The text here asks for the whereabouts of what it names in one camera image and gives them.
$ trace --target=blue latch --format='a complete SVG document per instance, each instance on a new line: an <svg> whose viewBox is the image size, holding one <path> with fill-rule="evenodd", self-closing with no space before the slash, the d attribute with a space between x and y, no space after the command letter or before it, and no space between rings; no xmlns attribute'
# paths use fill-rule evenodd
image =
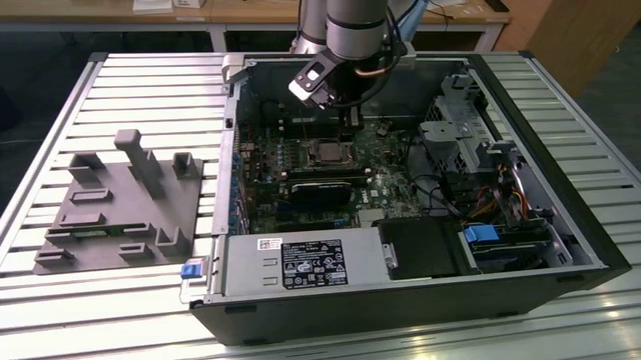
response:
<svg viewBox="0 0 641 360"><path fill-rule="evenodd" d="M203 264L185 264L181 270L181 278L198 279L203 276Z"/></svg>
<svg viewBox="0 0 641 360"><path fill-rule="evenodd" d="M500 240L500 234L492 225L472 225L462 233L468 242L492 242Z"/></svg>

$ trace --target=warning label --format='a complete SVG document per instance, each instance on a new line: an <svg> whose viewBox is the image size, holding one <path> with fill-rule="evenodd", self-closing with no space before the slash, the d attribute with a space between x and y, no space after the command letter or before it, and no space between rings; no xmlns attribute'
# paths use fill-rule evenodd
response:
<svg viewBox="0 0 641 360"><path fill-rule="evenodd" d="M341 240L281 245L282 285L287 290L347 285Z"/></svg>

